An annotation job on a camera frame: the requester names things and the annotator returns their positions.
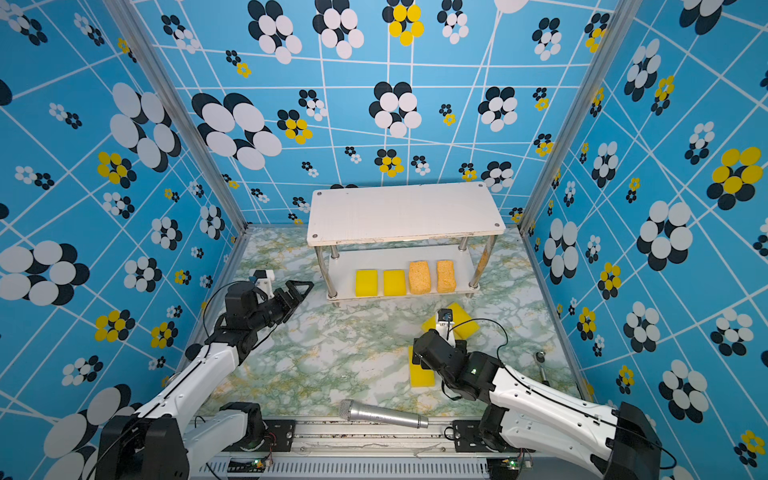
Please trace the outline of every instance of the patterned wall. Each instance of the patterned wall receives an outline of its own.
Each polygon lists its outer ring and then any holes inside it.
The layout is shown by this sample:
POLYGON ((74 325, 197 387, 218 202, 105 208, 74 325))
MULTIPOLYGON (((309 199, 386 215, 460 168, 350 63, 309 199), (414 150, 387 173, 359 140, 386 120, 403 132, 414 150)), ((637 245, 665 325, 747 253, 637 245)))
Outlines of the patterned wall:
POLYGON ((101 2, 0 18, 0 478, 85 478, 99 428, 174 374, 236 233, 101 2))
POLYGON ((481 178, 512 222, 617 0, 133 3, 249 221, 481 178))
POLYGON ((674 480, 768 478, 764 6, 645 0, 524 233, 588 389, 649 415, 674 480))

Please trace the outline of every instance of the microphone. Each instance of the microphone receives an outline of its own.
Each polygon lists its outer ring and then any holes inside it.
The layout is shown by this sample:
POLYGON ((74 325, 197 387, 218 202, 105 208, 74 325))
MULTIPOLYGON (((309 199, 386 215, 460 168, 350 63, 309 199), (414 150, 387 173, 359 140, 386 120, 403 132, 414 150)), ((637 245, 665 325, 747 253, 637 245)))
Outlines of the microphone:
POLYGON ((418 413, 384 409, 379 406, 356 402, 352 399, 341 401, 339 404, 339 417, 345 420, 389 423, 414 429, 425 429, 429 426, 429 420, 418 413))

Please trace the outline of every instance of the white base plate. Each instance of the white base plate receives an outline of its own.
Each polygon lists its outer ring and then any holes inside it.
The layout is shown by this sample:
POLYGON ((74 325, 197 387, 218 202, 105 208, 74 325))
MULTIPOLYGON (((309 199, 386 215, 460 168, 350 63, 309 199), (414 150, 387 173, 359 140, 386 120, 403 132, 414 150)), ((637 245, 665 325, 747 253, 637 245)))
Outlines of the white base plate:
POLYGON ((475 293, 480 290, 469 288, 469 280, 475 274, 475 266, 469 251, 461 251, 458 244, 431 245, 428 247, 385 248, 381 250, 349 250, 339 252, 339 258, 328 258, 328 273, 338 292, 333 301, 361 298, 402 298, 403 296, 384 296, 384 270, 404 270, 406 272, 406 292, 411 294, 408 281, 408 268, 411 262, 426 260, 429 276, 432 280, 432 292, 425 295, 445 295, 437 291, 437 261, 453 260, 456 290, 452 293, 475 293), (357 270, 379 271, 379 294, 377 296, 356 296, 355 278, 357 270))

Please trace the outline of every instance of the cable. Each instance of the cable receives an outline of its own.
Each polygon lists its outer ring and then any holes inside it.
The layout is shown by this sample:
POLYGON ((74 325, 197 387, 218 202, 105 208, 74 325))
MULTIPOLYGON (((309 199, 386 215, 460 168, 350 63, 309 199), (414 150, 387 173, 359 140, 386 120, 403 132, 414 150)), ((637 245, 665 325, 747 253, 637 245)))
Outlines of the cable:
MULTIPOLYGON (((629 432, 629 433, 631 433, 632 435, 635 435, 635 436, 637 436, 637 437, 639 437, 639 438, 641 438, 641 439, 645 440, 646 442, 649 442, 649 443, 650 443, 650 444, 652 444, 654 447, 658 448, 659 450, 661 450, 662 452, 666 453, 667 455, 669 455, 669 456, 672 458, 672 462, 673 462, 673 463, 672 463, 672 465, 670 465, 670 466, 668 466, 668 467, 661 467, 661 466, 660 466, 660 467, 659 467, 659 469, 660 469, 660 470, 671 470, 672 468, 675 468, 675 467, 677 466, 677 458, 675 458, 675 456, 674 456, 674 455, 672 455, 672 454, 670 453, 670 451, 669 451, 669 450, 667 450, 666 448, 664 448, 663 446, 661 446, 661 445, 659 445, 659 444, 657 444, 657 443, 653 443, 653 442, 651 442, 650 440, 648 440, 647 438, 643 437, 643 436, 642 436, 642 435, 640 435, 639 433, 637 433, 637 432, 633 432, 633 431, 632 431, 632 430, 630 430, 630 429, 626 429, 625 427, 622 427, 622 426, 616 425, 616 424, 614 424, 614 423, 611 423, 611 422, 607 422, 607 421, 605 421, 605 420, 603 420, 603 419, 601 419, 601 418, 599 418, 599 417, 596 417, 596 416, 594 416, 594 415, 592 415, 592 414, 589 414, 589 413, 583 412, 583 411, 581 411, 581 410, 579 410, 579 409, 576 409, 575 407, 572 407, 572 406, 570 406, 570 405, 567 405, 567 404, 565 404, 565 403, 563 403, 563 402, 559 402, 558 400, 552 399, 552 398, 550 398, 550 397, 546 396, 545 394, 543 394, 543 393, 539 392, 538 390, 534 390, 533 388, 531 388, 531 386, 530 386, 530 385, 526 385, 525 383, 523 383, 523 382, 522 382, 522 381, 521 381, 521 380, 520 380, 518 377, 516 377, 514 374, 512 374, 512 372, 510 372, 510 371, 509 371, 509 369, 507 368, 507 366, 506 366, 506 365, 505 365, 505 364, 502 362, 502 359, 499 357, 499 351, 502 349, 502 347, 503 347, 503 346, 506 346, 507 344, 509 344, 509 335, 507 335, 507 330, 504 328, 504 326, 503 326, 502 324, 500 324, 499 322, 497 322, 496 320, 491 320, 491 319, 487 319, 487 318, 474 318, 474 319, 472 319, 472 320, 485 320, 485 321, 488 321, 488 322, 492 322, 492 323, 495 323, 496 325, 498 325, 498 327, 499 327, 500 329, 502 329, 502 332, 504 332, 504 338, 505 338, 505 340, 504 340, 504 343, 502 343, 501 345, 499 345, 499 346, 496 348, 496 359, 498 360, 498 362, 499 362, 499 363, 501 363, 501 365, 504 367, 504 370, 506 370, 506 371, 507 371, 507 373, 510 375, 510 377, 512 377, 513 379, 515 379, 515 381, 516 381, 516 382, 520 383, 520 384, 521 384, 522 386, 524 386, 526 389, 528 389, 528 390, 531 390, 531 391, 532 391, 533 393, 535 393, 536 395, 539 395, 539 396, 543 397, 544 399, 547 399, 547 400, 549 400, 550 402, 553 402, 553 403, 556 403, 556 404, 558 404, 558 405, 560 405, 560 406, 563 406, 563 407, 565 407, 566 409, 570 409, 570 410, 573 410, 574 412, 578 412, 578 413, 581 413, 582 415, 584 415, 584 416, 586 416, 586 417, 588 417, 588 418, 590 418, 590 419, 593 419, 593 420, 595 420, 595 421, 597 421, 597 422, 600 422, 600 423, 604 423, 605 425, 609 425, 609 426, 612 426, 612 427, 614 427, 614 428, 616 428, 616 429, 624 430, 625 432, 629 432)), ((450 328, 448 331, 450 332, 451 330, 453 330, 453 329, 454 329, 454 328, 456 328, 457 326, 458 326, 458 325, 454 325, 454 326, 453 326, 453 327, 451 327, 451 328, 450 328)))

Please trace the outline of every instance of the sponge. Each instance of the sponge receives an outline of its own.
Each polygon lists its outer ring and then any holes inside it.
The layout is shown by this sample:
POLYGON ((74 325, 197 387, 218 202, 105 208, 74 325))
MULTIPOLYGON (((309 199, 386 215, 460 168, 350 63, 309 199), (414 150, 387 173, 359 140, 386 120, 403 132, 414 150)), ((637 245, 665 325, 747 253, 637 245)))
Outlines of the sponge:
POLYGON ((355 277, 355 295, 356 296, 379 295, 379 271, 378 270, 357 270, 357 275, 355 277))
MULTIPOLYGON (((476 321, 472 320, 472 317, 464 311, 461 305, 454 302, 448 305, 448 308, 453 312, 453 323, 458 325, 453 329, 453 336, 459 340, 466 340, 472 334, 480 330, 480 325, 476 321)), ((435 328, 435 316, 427 320, 422 324, 423 331, 429 331, 429 329, 435 328)))
POLYGON ((411 369, 411 388, 420 386, 435 386, 435 372, 424 370, 422 366, 413 365, 413 346, 408 347, 408 366, 411 369))
POLYGON ((406 294, 406 271, 384 270, 384 296, 406 294))
POLYGON ((422 295, 432 291, 432 278, 429 276, 429 265, 426 261, 411 262, 408 281, 411 284, 412 295, 422 295))
POLYGON ((453 275, 453 260, 437 261, 437 291, 451 293, 456 290, 456 278, 453 275))

